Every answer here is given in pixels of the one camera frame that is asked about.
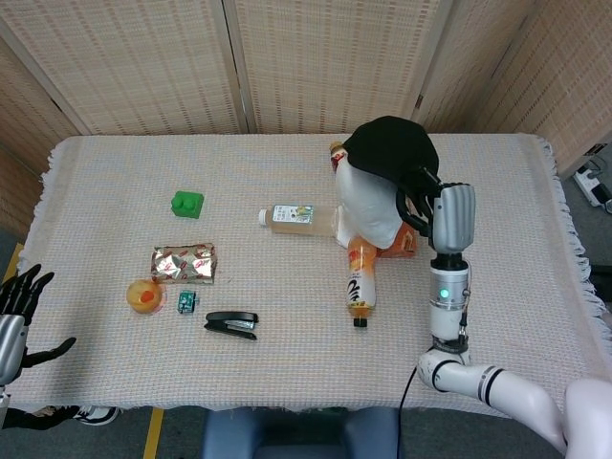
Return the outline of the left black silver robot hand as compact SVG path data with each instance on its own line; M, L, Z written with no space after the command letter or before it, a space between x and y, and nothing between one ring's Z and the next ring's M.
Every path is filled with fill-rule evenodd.
M5 387L21 375L24 368L55 360L66 354L77 342L65 339L56 348L30 353L27 347L29 327L45 287L53 280L53 272L38 276L41 265L15 274L1 285L1 386Z

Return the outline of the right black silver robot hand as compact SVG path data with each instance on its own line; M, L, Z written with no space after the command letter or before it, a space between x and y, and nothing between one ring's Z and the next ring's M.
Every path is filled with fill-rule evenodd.
M460 253L473 243L475 208L472 185L444 183L424 166L397 185L400 217L440 254Z

